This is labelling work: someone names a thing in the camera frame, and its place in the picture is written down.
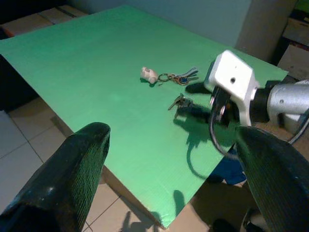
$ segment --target metal key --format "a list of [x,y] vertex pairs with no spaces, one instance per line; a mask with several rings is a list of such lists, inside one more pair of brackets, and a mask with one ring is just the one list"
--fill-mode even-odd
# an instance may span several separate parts
[[184,95],[181,93],[176,99],[175,101],[173,102],[173,104],[169,107],[168,110],[171,110],[174,105],[177,105],[181,100],[185,99]]

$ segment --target tile floor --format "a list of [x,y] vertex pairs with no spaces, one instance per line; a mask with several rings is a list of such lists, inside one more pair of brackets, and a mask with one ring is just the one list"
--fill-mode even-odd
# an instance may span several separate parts
[[[65,136],[53,123],[55,113],[41,99],[6,114],[0,111],[0,212],[33,173],[57,150]],[[187,205],[167,232],[205,232],[209,227]],[[98,186],[85,232],[163,231],[108,185]]]

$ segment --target wall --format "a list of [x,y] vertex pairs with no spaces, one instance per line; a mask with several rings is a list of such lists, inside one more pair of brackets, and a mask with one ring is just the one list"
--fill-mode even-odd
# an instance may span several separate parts
[[297,0],[252,0],[236,48],[270,61]]
[[69,0],[87,13],[123,3],[270,61],[297,0]]
[[126,0],[201,36],[235,46],[251,0]]
[[68,0],[68,4],[88,13],[96,13],[122,5],[125,0]]

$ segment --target cardboard box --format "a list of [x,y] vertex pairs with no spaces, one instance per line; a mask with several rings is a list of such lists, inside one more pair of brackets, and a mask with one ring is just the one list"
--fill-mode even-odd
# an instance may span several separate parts
[[302,45],[290,44],[282,56],[278,67],[289,72],[298,80],[309,79],[309,51]]
[[82,17],[82,16],[85,16],[85,15],[88,15],[88,14],[81,12],[80,10],[77,10],[76,8],[68,6],[68,5],[59,6],[59,7],[57,7],[57,9],[61,10],[63,13],[65,13],[67,15],[70,15],[71,17],[72,16]]
[[309,24],[289,18],[283,37],[309,46]]
[[7,36],[13,37],[85,15],[87,14],[71,6],[63,5],[2,24],[1,27]]
[[9,37],[13,37],[33,30],[45,28],[52,24],[53,23],[39,14],[33,14],[2,24],[1,27]]
[[56,8],[42,11],[38,14],[53,24],[64,23],[73,19],[71,16],[57,10]]

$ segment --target green table surface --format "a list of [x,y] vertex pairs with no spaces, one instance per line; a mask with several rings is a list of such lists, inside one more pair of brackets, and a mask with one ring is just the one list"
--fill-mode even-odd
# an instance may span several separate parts
[[[151,87],[140,69],[183,73],[196,66],[202,81],[226,49],[254,68],[261,85],[286,75],[126,5],[0,41],[0,53],[73,131],[96,121],[110,125],[107,167],[165,227],[222,157],[207,124],[173,121],[176,108],[167,110],[184,87]],[[209,106],[209,96],[191,97]],[[217,135],[225,147],[233,143],[231,128]]]
[[295,9],[309,13],[309,0],[298,0]]

